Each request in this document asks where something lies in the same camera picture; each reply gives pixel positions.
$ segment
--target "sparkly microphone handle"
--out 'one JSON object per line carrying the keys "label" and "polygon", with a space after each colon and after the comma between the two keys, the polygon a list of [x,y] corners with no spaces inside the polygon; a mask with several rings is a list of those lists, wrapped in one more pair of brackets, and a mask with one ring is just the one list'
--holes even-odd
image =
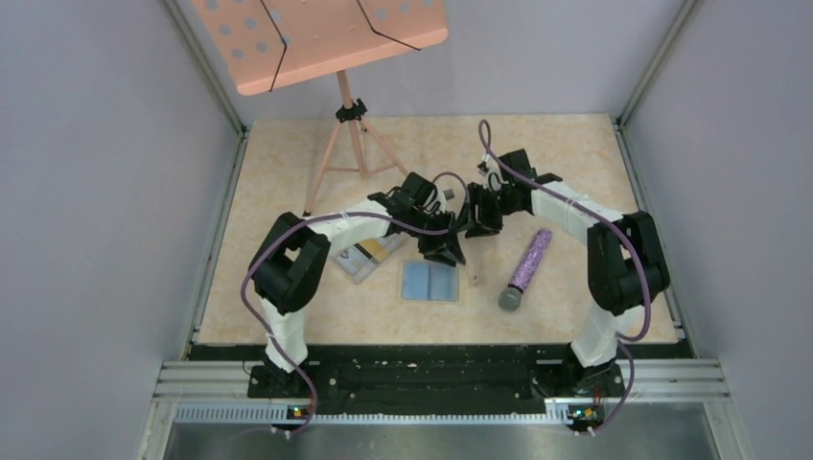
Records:
{"label": "sparkly microphone handle", "polygon": [[520,265],[514,272],[514,276],[511,277],[511,282],[508,283],[508,286],[503,289],[499,295],[499,307],[501,309],[514,311],[520,307],[520,303],[523,300],[523,293],[528,289],[528,285],[531,284],[531,279],[534,273],[536,273],[536,269],[542,261],[547,246],[552,239],[553,232],[546,228],[537,232],[530,247],[528,247],[527,252],[525,252],[523,261],[520,262]]}

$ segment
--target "marble-pattern surface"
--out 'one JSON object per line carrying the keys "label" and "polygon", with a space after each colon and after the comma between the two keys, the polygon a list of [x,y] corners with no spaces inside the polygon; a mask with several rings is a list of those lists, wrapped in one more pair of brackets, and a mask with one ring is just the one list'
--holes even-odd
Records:
{"label": "marble-pattern surface", "polygon": [[[498,154],[525,148],[538,173],[562,176],[576,191],[622,212],[636,209],[632,190],[607,115],[518,115],[488,117]],[[408,169],[427,178],[454,171],[479,181],[482,148],[479,117],[371,118]],[[234,196],[221,253],[209,293],[198,343],[265,343],[262,326],[240,301],[238,289],[248,263],[276,218],[300,214],[314,181],[334,120],[258,122]],[[364,134],[369,168],[388,162],[369,133]],[[342,130],[332,166],[353,167],[349,135]],[[327,172],[314,214],[330,213],[368,194],[400,184],[397,169],[366,179],[355,173]],[[452,179],[457,209],[463,194]],[[497,305],[534,233],[554,230],[536,277],[514,312]],[[325,267],[318,292],[306,307],[305,337],[320,344],[553,343],[571,341],[591,305],[587,288],[587,251],[551,222],[517,214],[505,219],[496,237],[464,240],[469,265],[461,272],[458,302],[414,302],[399,297],[405,260],[418,260],[417,243],[408,239],[361,285],[353,286],[332,263]],[[259,308],[253,290],[250,299]],[[675,342],[672,320],[660,295],[653,304],[652,328],[645,340]]]}

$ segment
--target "pink music stand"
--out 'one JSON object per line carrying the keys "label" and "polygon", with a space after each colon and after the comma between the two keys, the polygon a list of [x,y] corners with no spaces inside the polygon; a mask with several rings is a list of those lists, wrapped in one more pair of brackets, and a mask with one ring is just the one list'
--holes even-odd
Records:
{"label": "pink music stand", "polygon": [[[366,177],[398,167],[407,174],[364,118],[363,104],[353,102],[345,70],[442,42],[449,34],[442,0],[193,0],[193,4],[241,94],[337,74],[343,106],[309,193],[306,216],[326,171]],[[367,169],[357,122],[392,159],[391,165]],[[344,123],[350,129],[358,167],[330,168]]]}

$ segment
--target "metal frame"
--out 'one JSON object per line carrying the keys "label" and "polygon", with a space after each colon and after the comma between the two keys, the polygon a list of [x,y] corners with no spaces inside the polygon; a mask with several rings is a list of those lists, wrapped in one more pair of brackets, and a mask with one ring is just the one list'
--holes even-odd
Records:
{"label": "metal frame", "polygon": [[[215,263],[221,247],[221,241],[231,201],[237,186],[240,166],[243,162],[247,143],[247,129],[242,124],[234,106],[229,101],[221,82],[212,70],[210,62],[192,34],[189,24],[177,6],[176,0],[160,0],[169,16],[172,18],[181,37],[187,43],[191,57],[201,73],[213,96],[216,97],[223,113],[229,118],[233,127],[241,133],[241,143],[236,152],[235,162],[221,205],[219,220],[214,232],[212,246],[208,254],[208,265],[201,276],[201,282],[196,300],[195,319],[190,331],[190,343],[196,338],[197,328],[202,319],[208,290],[211,286]],[[650,65],[643,73],[629,102],[623,112],[614,120],[616,139],[624,160],[627,173],[630,177],[633,193],[641,209],[650,209],[651,205],[646,192],[645,184],[639,176],[635,155],[632,153],[627,141],[626,127],[636,114],[640,102],[648,89],[657,78],[663,64],[668,60],[670,52],[677,38],[685,29],[685,25],[696,12],[699,0],[685,0],[678,12],[672,26],[664,36],[663,42],[654,55]],[[679,338],[691,337],[690,325],[686,323],[682,314],[680,303],[674,289],[665,293]],[[689,331],[688,337],[683,329]],[[199,423],[237,423],[245,422],[241,414],[249,414],[254,419],[249,423],[282,422],[279,416],[282,409],[288,405],[307,403],[306,400],[250,400],[246,391],[250,376],[245,367],[259,364],[259,362],[245,361],[171,361],[166,362],[158,377],[152,399],[150,414],[145,426],[143,441],[138,452],[138,459],[160,460],[170,440],[170,432],[174,418],[181,414],[185,422],[194,422],[198,417]],[[622,374],[628,377],[629,364],[620,362]],[[739,419],[735,413],[731,395],[725,382],[725,377],[716,359],[637,359],[637,378],[633,389],[633,396],[627,403],[702,403],[707,413],[709,433],[717,446],[718,454],[722,460],[739,460],[753,458],[747,439]],[[453,419],[405,416],[392,418],[387,416],[365,416],[361,418],[340,418],[336,416],[314,417],[315,424],[443,424],[443,423],[473,423],[493,424],[533,424],[533,423],[562,423],[557,418],[557,410],[563,404],[589,403],[589,400],[579,398],[552,398],[546,399],[551,409],[548,414],[539,414],[538,417],[527,416],[476,416],[474,419]],[[196,409],[211,407],[223,409],[220,412],[205,412]]]}
{"label": "metal frame", "polygon": [[243,160],[245,158],[245,150],[248,148],[248,134],[245,131],[240,138],[240,143],[235,152],[234,161],[231,166],[231,173],[229,174],[228,181],[226,182],[225,190],[221,196],[221,209],[218,212],[218,220],[215,226],[215,232],[212,236],[211,243],[209,244],[209,252],[206,257],[206,265],[203,272],[200,274],[200,284],[197,288],[197,296],[195,297],[194,316],[190,331],[187,334],[186,345],[181,351],[180,359],[183,359],[189,352],[189,347],[197,342],[197,334],[200,332],[200,324],[203,322],[203,314],[206,310],[206,302],[209,300],[209,290],[212,287],[212,280],[215,277],[215,268],[218,265],[218,256],[221,253],[221,246],[223,235],[226,231],[226,224],[228,223],[228,216],[231,212],[231,205],[234,201],[234,193],[237,190],[237,181],[240,178],[240,171],[243,167]]}
{"label": "metal frame", "polygon": [[[260,361],[170,361],[164,363],[152,399],[150,415],[139,449],[139,460],[161,460],[177,416],[183,423],[288,424],[288,408],[307,405],[305,399],[249,399],[250,376],[245,368]],[[629,377],[629,364],[619,363]],[[609,398],[608,403],[617,403]],[[315,425],[560,425],[567,422],[569,404],[589,404],[590,398],[547,398],[546,414],[500,416],[364,416],[314,417]],[[728,423],[731,395],[715,359],[639,359],[636,385],[628,404],[703,403],[709,414],[711,432],[723,460],[736,456],[741,431]]]}

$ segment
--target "gray wall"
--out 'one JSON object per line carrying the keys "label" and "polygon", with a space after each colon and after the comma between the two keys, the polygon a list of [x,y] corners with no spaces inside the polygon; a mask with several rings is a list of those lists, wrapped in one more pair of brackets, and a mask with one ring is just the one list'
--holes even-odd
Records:
{"label": "gray wall", "polygon": [[[191,0],[178,3],[244,123],[332,117],[341,106],[333,76],[240,96]],[[618,114],[682,3],[446,0],[444,43],[353,69],[350,85],[373,116]]]}
{"label": "gray wall", "polygon": [[813,437],[813,2],[705,2],[631,130],[694,344],[757,458]]}
{"label": "gray wall", "polygon": [[132,458],[236,136],[158,2],[0,2],[0,458]]}

